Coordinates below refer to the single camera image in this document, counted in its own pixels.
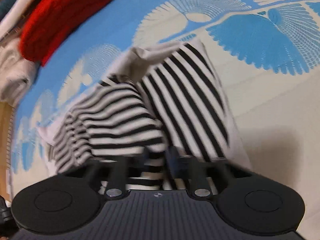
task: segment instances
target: blue bedsheet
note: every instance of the blue bedsheet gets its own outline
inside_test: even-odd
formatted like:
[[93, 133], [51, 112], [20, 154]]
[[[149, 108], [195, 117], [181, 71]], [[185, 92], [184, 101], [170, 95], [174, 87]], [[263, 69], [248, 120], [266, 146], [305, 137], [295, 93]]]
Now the blue bedsheet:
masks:
[[320, 63], [313, 18], [320, 0], [114, 0], [60, 46], [41, 69], [15, 119], [12, 170], [32, 167], [44, 149], [36, 126], [50, 124], [132, 45], [188, 40], [203, 30], [230, 57], [276, 74], [308, 75]]

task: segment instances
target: ribbed black surface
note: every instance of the ribbed black surface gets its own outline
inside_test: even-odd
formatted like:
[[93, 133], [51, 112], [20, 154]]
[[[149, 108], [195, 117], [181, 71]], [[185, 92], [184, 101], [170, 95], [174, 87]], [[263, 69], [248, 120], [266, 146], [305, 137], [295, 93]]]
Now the ribbed black surface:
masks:
[[107, 202], [91, 223], [78, 230], [58, 236], [44, 236], [23, 229], [12, 239], [301, 240], [294, 232], [280, 236], [250, 236], [242, 233], [226, 224], [209, 202], [193, 200], [184, 190], [132, 190], [125, 199]]

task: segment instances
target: round pad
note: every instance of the round pad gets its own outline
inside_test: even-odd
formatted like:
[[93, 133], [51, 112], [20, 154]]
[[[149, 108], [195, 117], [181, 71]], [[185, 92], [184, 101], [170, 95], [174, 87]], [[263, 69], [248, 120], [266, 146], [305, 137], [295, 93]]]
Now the round pad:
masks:
[[235, 228], [255, 235], [294, 230], [305, 211], [293, 189], [260, 176], [237, 179], [218, 195], [217, 205]]
[[68, 35], [111, 0], [42, 0], [23, 27], [21, 55], [44, 66]]
[[27, 230], [58, 234], [92, 220], [99, 207], [97, 194], [82, 179], [57, 175], [19, 192], [11, 211]]

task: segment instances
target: logo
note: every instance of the logo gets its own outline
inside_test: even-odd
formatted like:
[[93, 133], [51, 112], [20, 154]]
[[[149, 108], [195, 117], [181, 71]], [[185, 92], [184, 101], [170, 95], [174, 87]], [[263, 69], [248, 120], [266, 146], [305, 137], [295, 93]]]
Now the logo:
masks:
[[161, 194], [160, 192], [157, 192], [157, 193], [154, 194], [154, 196], [155, 196], [155, 197], [162, 197], [163, 194]]

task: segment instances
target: black plastic mount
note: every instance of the black plastic mount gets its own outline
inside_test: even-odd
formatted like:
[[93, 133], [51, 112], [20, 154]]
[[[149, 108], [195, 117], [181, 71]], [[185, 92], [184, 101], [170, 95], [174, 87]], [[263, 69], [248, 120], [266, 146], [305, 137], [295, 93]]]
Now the black plastic mount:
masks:
[[0, 236], [11, 237], [18, 231], [10, 207], [7, 207], [5, 199], [0, 196]]
[[[305, 207], [293, 189], [225, 159], [201, 163], [175, 148], [165, 157], [170, 177], [185, 181], [186, 190], [127, 191], [130, 177], [144, 171], [147, 151], [111, 163], [90, 160], [25, 188], [12, 202], [23, 228], [17, 237], [71, 239], [91, 230], [92, 239], [171, 239], [194, 230], [183, 239], [216, 239], [210, 236], [217, 228], [219, 239], [302, 239], [295, 230]], [[101, 181], [108, 181], [103, 195]]]

